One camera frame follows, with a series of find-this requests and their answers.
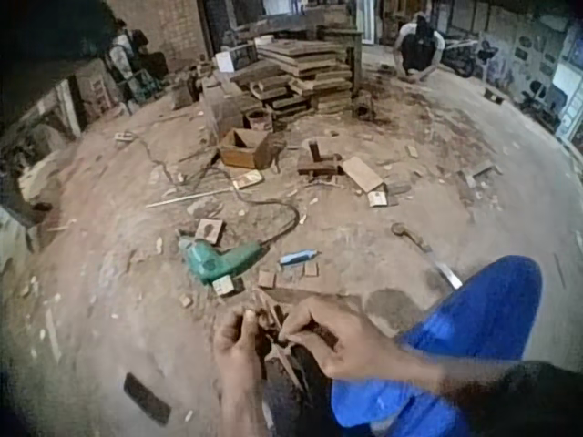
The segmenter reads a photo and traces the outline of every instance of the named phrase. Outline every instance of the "box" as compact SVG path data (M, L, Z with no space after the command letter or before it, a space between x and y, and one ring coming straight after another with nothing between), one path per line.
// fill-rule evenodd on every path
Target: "box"
M253 43L248 43L219 52L215 55L215 58L217 59L219 71L234 73L245 66L250 66L257 62L257 50Z
M219 144L225 166L264 169L271 164L270 133L232 129Z

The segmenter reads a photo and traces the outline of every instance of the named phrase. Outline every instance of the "concrete floor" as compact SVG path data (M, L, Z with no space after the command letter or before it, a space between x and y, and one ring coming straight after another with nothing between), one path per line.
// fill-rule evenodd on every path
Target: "concrete floor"
M364 60L374 65L386 57L374 48L366 50ZM264 171L266 182L251 195L287 198L298 189L290 199L308 218L271 248L261 266L276 269L283 253L318 249L322 276L330 279L327 287L362 298L374 321L395 332L423 317L447 288L414 248L391 235L391 222L406 221L421 231L462 279L503 255L526 255L540 264L545 285L525 358L580 370L583 256L574 231L581 230L583 204L581 187L557 141L508 103L500 107L485 101L474 80L439 70L421 86L392 81L388 95L378 101L381 116L390 122L305 117L283 135L289 145L318 136L324 150L334 149L345 158L356 154L385 180L411 178L412 191L398 207L370 209L346 181L344 189L305 188L295 175L298 152L286 150L281 174ZM417 103L399 103L411 95L421 97ZM163 98L132 118L102 120L89 129L73 162L59 175L61 202L58 217L52 217L77 223L34 257L15 292L3 299L4 369L31 429L49 435L216 433L219 387L210 336L222 307L189 277L174 229L193 229L197 219L216 212L227 222L220 244L228 248L276 232L289 217L277 207L249 208L230 195L198 202L193 216L186 212L188 202L144 209L173 186L160 166L148 160L142 143L116 146L115 132L139 133L175 180L179 172L192 178L208 157L200 152L206 134L199 107L155 123L169 114L168 107ZM338 136L327 137L326 129ZM404 153L406 144L415 144L418 160ZM447 149L456 154L444 158ZM477 199L455 171L483 158L493 159L504 175L481 179L486 184ZM412 178L413 169L424 176ZM212 177L199 191L225 184ZM311 204L314 198L318 201ZM161 255L156 253L158 237L164 240ZM257 268L243 275L248 288ZM40 295L19 298L17 291L33 274L41 283ZM195 300L189 310L179 305L182 293ZM227 304L247 298L242 293ZM58 364L47 339L39 339L48 308L63 352ZM172 406L167 427L158 427L124 394L128 371ZM189 410L194 414L185 423Z

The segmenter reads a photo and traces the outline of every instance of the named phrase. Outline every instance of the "lumber pile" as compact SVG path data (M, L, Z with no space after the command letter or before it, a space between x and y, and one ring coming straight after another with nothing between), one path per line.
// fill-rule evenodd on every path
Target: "lumber pile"
M323 114L350 107L352 72L343 62L346 51L342 46L324 41L283 39L258 46L257 52L291 78L287 83L287 94L280 87L267 96L279 98L270 102L276 117L293 114L301 107L311 107Z

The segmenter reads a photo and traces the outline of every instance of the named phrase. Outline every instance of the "blue object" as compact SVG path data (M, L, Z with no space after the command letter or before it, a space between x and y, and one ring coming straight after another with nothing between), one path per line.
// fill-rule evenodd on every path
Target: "blue object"
M508 256L477 273L400 342L451 357L519 360L537 314L542 277L535 261ZM395 381L334 381L332 409L344 427L396 415L390 435L469 436L456 407Z
M300 252L289 253L280 258L280 264L282 266L289 266L290 264L309 261L316 255L318 255L318 250L302 250Z

